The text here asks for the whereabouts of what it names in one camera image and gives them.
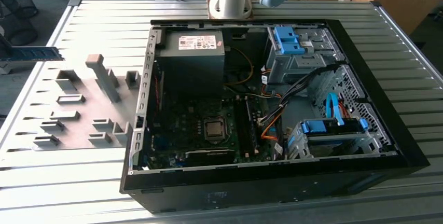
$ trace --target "metal workbench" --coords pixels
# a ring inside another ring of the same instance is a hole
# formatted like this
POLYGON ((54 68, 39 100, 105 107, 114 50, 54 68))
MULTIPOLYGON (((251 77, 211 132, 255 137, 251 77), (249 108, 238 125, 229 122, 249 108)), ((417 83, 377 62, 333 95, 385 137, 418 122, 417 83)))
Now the metal workbench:
MULTIPOLYGON (((154 216, 119 193, 125 148, 34 151, 27 135, 18 137, 18 130, 34 125, 24 116, 43 107, 30 106, 51 71, 40 62, 0 130, 2 223, 22 223, 22 218, 32 223, 50 223, 46 218, 58 223, 443 222, 443 80, 383 8, 297 2, 278 9, 255 4, 254 14, 259 19, 342 20, 431 166, 351 197, 154 216)), ((71 2, 48 45, 60 47, 66 66, 84 59, 83 53, 100 52, 107 67, 125 71, 143 65, 151 19, 206 17, 206 2, 71 2)))

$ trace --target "blue plastic clip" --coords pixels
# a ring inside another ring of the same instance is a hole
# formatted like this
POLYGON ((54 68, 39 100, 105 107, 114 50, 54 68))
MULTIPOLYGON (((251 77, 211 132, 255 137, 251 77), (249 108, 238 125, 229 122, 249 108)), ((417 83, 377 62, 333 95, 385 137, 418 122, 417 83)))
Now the blue plastic clip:
POLYGON ((293 27, 279 26, 274 28, 275 38, 282 47, 282 54, 305 54, 305 48, 299 44, 299 36, 293 27))
POLYGON ((329 93, 326 98, 326 117, 333 118, 331 113, 331 102, 334 108, 334 118, 338 120, 339 125, 345 125, 345 121, 342 119, 341 108, 339 108, 339 97, 335 93, 329 93))
POLYGON ((311 132, 326 132, 326 126, 322 120, 310 120, 306 122, 309 128, 310 128, 310 133, 311 132))
POLYGON ((306 123, 302 123, 302 129, 303 129, 303 133, 309 133, 310 132, 310 127, 307 126, 306 123))
POLYGON ((291 146, 291 144, 294 143, 295 140, 297 140, 297 137, 293 136, 293 137, 291 137, 291 140, 290 140, 290 142, 289 142, 289 147, 291 146))
POLYGON ((363 130, 369 130, 369 123, 367 123, 367 120, 366 119, 361 119, 361 125, 363 127, 363 130))

